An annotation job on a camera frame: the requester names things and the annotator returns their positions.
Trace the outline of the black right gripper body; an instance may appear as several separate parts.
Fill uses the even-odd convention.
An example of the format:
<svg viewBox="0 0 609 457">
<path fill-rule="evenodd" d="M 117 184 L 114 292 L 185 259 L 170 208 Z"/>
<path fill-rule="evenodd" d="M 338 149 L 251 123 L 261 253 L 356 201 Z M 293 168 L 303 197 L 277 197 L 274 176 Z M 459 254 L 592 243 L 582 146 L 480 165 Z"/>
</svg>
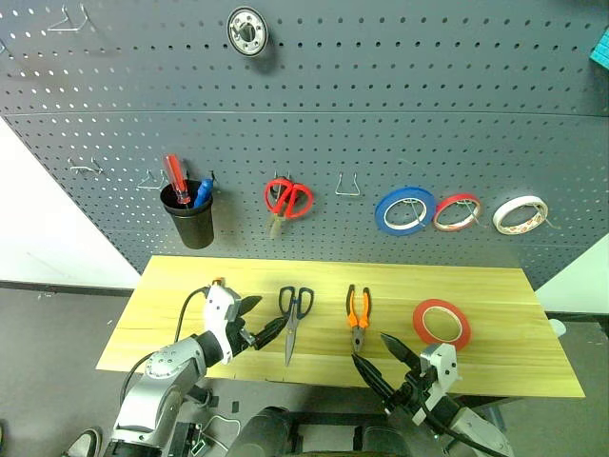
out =
<svg viewBox="0 0 609 457">
<path fill-rule="evenodd" d="M 383 408 L 387 415 L 391 415 L 397 409 L 415 415 L 419 411 L 423 416 L 427 415 L 429 407 L 426 400 L 429 398 L 428 390 L 431 387 L 431 372 L 418 372 L 411 370 L 405 375 L 405 380 L 398 388 L 393 388 L 384 381 Z"/>
</svg>

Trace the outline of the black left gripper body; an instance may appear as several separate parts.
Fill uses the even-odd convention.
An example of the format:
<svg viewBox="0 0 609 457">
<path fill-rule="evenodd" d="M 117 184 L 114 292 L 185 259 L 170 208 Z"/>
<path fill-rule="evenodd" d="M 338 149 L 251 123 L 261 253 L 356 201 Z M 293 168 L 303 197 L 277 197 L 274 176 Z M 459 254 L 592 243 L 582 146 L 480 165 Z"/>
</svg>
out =
<svg viewBox="0 0 609 457">
<path fill-rule="evenodd" d="M 248 348 L 259 350 L 256 337 L 245 329 L 246 321 L 237 317 L 226 325 L 226 337 L 233 356 L 239 355 Z"/>
</svg>

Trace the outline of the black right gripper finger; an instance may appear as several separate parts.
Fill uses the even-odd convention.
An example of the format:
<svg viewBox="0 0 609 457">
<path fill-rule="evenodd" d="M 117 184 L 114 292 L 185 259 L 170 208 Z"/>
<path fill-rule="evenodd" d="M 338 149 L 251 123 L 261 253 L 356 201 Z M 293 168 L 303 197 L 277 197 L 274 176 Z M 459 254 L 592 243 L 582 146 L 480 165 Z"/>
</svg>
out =
<svg viewBox="0 0 609 457">
<path fill-rule="evenodd" d="M 421 370 L 420 357 L 401 340 L 386 333 L 382 333 L 381 338 L 386 348 L 396 359 L 406 364 L 413 371 Z"/>
<path fill-rule="evenodd" d="M 381 372 L 367 359 L 352 353 L 351 358 L 356 370 L 360 373 L 365 383 L 380 396 L 383 403 L 387 405 L 388 401 L 395 392 L 395 389 L 390 386 L 383 378 Z"/>
</svg>

